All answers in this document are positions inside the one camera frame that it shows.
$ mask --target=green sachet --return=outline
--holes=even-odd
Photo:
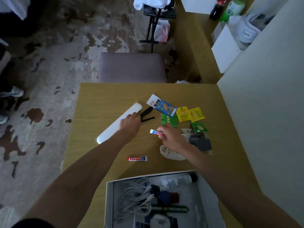
[[[168,115],[161,114],[161,119],[162,119],[162,125],[166,124],[169,122],[171,126],[177,127],[177,115],[174,114],[173,117],[169,117]]]
[[[201,122],[191,122],[191,125],[194,129],[195,133],[199,132],[208,132],[209,130],[205,127],[205,125]]]

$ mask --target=pink bag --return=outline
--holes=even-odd
[[[167,42],[170,24],[168,20],[159,19],[154,32],[154,41]]]

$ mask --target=yellow sachet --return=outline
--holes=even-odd
[[[191,115],[191,122],[196,122],[198,120],[204,119],[202,111],[199,107],[188,110]]]
[[[176,115],[178,117],[179,122],[191,121],[191,115],[187,107],[177,108]]]

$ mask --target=hand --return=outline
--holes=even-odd
[[[165,125],[158,127],[157,131],[165,134],[158,135],[158,137],[162,139],[164,146],[173,152],[182,155],[185,150],[192,147],[192,145],[185,140],[180,132],[176,128],[173,128],[168,122]]]
[[[141,118],[137,113],[129,114],[125,119],[122,119],[119,124],[119,130],[123,131],[124,136],[130,142],[135,138],[141,126]]]

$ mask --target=human arm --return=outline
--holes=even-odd
[[[170,124],[158,128],[164,145],[180,153],[197,169],[209,186],[244,227],[301,227],[272,200],[252,191],[242,179],[226,170],[212,156],[207,156],[188,143]]]
[[[121,120],[119,131],[59,175],[23,219],[39,218],[55,228],[77,227],[117,154],[136,136],[140,124],[136,113]]]

